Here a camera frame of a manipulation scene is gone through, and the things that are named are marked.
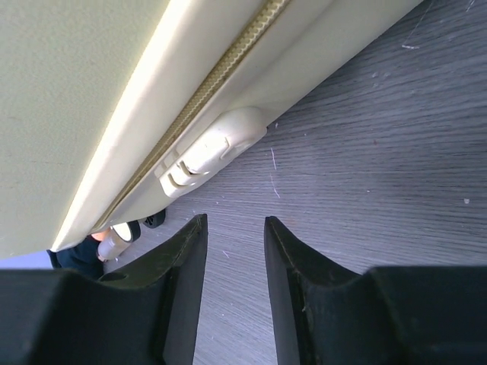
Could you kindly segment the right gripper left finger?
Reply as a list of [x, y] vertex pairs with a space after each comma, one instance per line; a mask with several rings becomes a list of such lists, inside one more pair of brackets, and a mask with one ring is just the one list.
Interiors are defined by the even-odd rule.
[[97, 280], [72, 270], [1, 273], [3, 364], [191, 364], [208, 218]]

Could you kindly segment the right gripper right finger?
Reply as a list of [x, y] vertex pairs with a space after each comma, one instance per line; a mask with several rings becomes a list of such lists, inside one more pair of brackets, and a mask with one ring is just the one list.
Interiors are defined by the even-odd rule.
[[484, 364], [483, 266], [381, 266], [357, 274], [264, 225], [280, 364]]

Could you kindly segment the yellow hard-shell suitcase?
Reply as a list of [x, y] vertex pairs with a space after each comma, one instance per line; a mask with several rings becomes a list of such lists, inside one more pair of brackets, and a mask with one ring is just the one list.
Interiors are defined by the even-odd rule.
[[414, 1], [3, 1], [1, 257], [213, 177]]

